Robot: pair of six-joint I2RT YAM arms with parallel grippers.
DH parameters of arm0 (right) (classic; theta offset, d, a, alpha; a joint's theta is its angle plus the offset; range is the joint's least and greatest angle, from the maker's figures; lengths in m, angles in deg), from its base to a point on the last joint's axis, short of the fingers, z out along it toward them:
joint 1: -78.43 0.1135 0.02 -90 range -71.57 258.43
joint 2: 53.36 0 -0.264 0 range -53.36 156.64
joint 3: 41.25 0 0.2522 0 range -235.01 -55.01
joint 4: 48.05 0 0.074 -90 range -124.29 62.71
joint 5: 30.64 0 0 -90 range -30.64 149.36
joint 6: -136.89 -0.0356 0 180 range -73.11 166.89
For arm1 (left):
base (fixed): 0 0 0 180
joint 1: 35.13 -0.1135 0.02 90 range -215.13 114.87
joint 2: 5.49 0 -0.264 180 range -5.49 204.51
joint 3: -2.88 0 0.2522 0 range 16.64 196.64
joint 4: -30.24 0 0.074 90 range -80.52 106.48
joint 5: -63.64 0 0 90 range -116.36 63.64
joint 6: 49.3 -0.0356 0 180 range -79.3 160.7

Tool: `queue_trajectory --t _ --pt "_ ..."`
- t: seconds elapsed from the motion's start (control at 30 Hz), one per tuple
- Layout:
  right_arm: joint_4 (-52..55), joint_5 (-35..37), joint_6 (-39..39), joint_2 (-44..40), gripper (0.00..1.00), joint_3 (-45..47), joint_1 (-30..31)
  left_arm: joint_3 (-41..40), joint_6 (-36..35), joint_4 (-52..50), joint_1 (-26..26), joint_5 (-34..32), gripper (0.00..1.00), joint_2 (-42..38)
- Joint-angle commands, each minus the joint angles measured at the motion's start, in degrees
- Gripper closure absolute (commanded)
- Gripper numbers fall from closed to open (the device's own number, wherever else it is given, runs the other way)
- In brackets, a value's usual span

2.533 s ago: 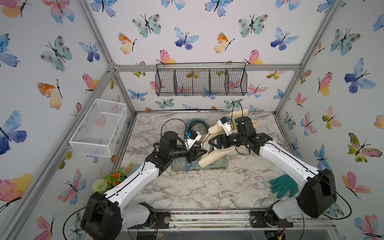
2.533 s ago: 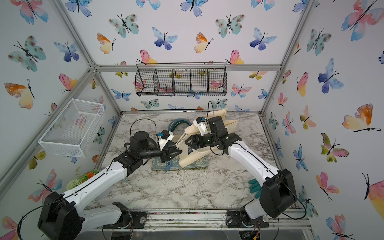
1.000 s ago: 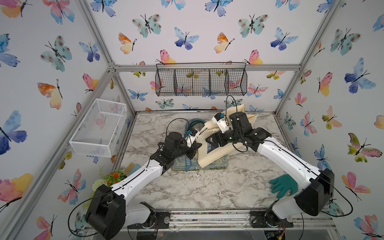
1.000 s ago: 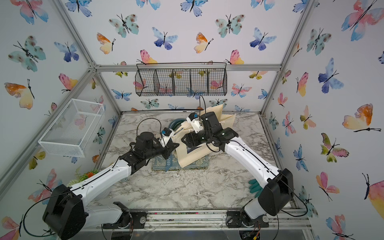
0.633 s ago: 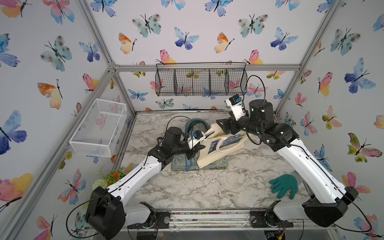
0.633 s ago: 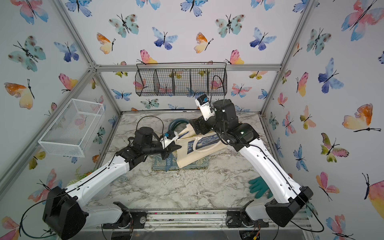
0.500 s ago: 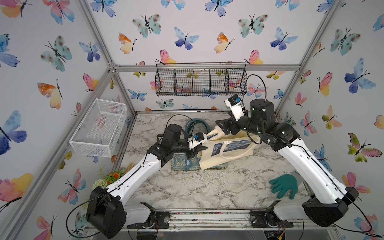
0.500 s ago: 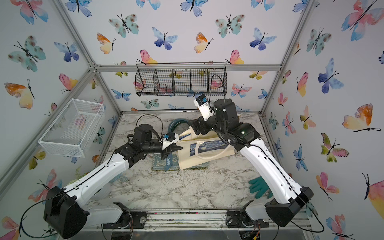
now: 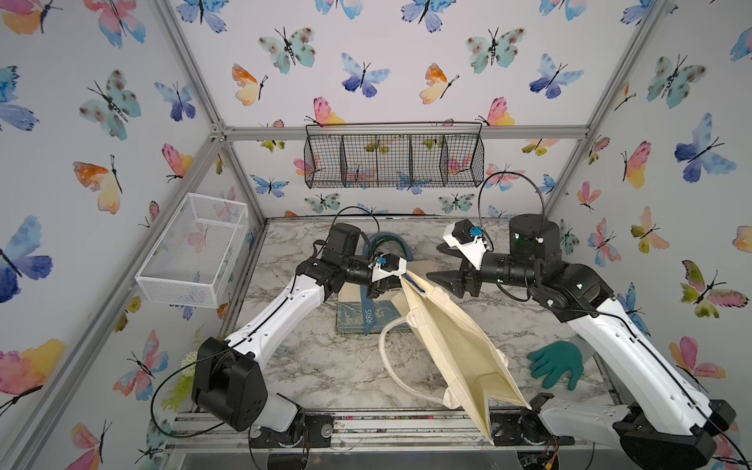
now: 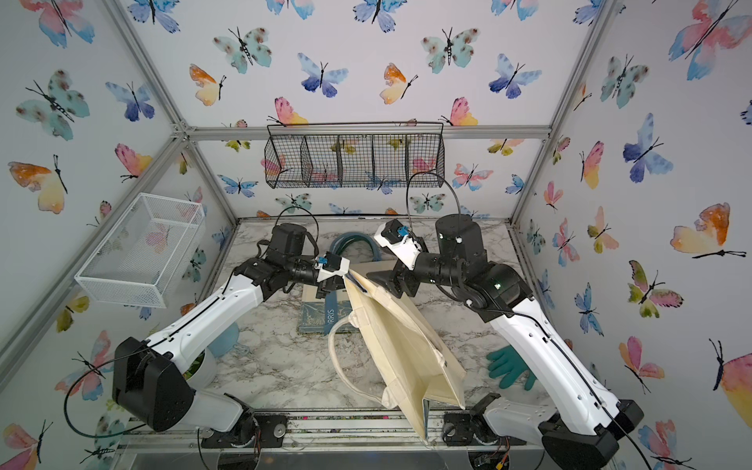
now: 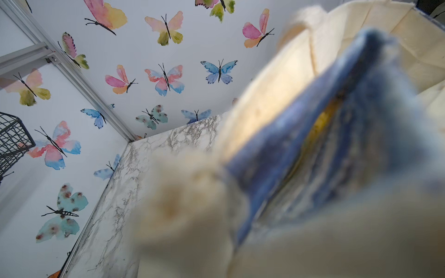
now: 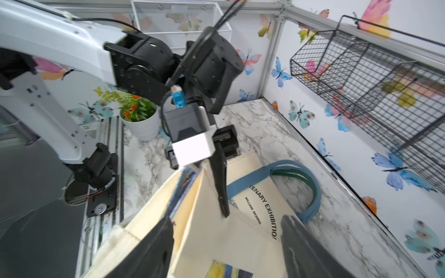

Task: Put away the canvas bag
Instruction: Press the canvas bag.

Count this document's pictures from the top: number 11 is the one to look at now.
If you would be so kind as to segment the cream bag starry night print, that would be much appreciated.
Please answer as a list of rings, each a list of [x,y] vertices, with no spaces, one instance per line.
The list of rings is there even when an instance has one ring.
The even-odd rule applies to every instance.
[[[298,10],[210,152],[139,204],[139,278],[442,278],[445,26],[413,3]]]

